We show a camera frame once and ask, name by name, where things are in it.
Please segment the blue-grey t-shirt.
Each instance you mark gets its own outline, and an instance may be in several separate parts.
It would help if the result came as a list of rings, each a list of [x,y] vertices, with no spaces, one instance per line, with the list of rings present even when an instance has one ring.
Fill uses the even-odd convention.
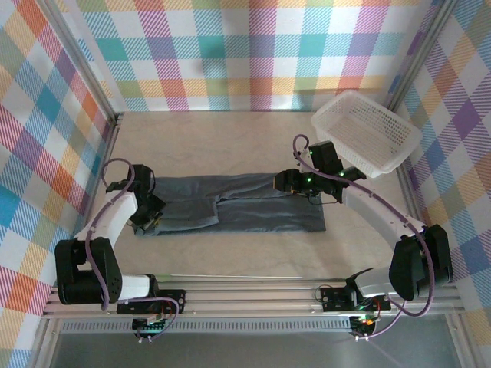
[[[320,200],[275,190],[274,176],[158,177],[162,218],[138,236],[325,231]]]

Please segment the white plastic lattice basket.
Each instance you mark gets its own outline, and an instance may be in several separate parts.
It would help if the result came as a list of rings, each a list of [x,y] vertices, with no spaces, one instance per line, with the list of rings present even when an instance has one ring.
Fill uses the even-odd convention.
[[[417,148],[421,131],[392,111],[346,90],[311,118],[317,138],[372,179],[394,171]]]

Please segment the thin metal rod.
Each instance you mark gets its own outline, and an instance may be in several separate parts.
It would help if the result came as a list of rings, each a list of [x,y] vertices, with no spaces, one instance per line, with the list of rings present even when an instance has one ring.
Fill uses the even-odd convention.
[[[171,279],[193,279],[193,278],[204,278],[204,279],[266,279],[266,280],[302,280],[301,276],[253,276],[253,275],[206,275],[206,274],[159,274],[157,275],[157,280],[166,282]]]

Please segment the small electronics board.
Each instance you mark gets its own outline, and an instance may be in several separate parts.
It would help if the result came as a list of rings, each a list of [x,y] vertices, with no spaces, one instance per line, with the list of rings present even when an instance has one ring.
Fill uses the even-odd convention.
[[[351,334],[356,337],[374,334],[380,318],[381,314],[379,312],[349,317]]]
[[[138,339],[152,339],[165,330],[169,321],[169,318],[163,318],[150,323],[144,318],[134,318],[131,329]]]

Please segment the aluminium frame rail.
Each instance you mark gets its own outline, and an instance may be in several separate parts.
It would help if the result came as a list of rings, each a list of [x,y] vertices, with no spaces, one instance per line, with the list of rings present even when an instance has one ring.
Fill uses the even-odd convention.
[[[103,182],[103,174],[104,174],[104,165],[110,160],[112,152],[114,150],[114,145],[117,140],[117,135],[120,130],[120,125],[123,121],[124,118],[124,113],[117,113],[115,115],[114,120],[110,123],[110,131],[109,131],[109,136],[108,136],[108,141],[107,145],[104,149],[104,155],[103,158],[101,159],[101,167],[99,169],[99,179],[101,182]]]
[[[410,177],[404,166],[396,168],[396,174],[403,193],[404,203],[407,207],[408,214],[417,220],[422,220],[420,209],[417,204],[414,188],[410,182]]]

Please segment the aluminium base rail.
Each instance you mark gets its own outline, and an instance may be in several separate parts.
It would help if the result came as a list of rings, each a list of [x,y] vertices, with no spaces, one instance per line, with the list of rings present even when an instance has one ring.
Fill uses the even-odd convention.
[[[376,315],[377,309],[348,311],[341,307],[324,312],[315,300],[320,285],[342,287],[344,282],[301,278],[178,278],[160,279],[160,289],[186,291],[184,312],[179,317],[309,317],[322,315]],[[112,304],[102,311],[97,304],[63,305],[54,287],[44,308],[43,317],[96,318],[118,317]],[[431,308],[427,314],[454,314],[464,312],[456,286],[450,284],[435,290]]]

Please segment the aluminium corner post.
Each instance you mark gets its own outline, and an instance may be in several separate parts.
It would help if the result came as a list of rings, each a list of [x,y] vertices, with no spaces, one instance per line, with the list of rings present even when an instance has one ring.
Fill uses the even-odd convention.
[[[109,121],[116,125],[127,105],[85,21],[77,0],[36,0],[68,56]]]
[[[403,58],[396,70],[383,105],[395,112],[429,56],[459,0],[430,0],[410,44],[403,47]]]

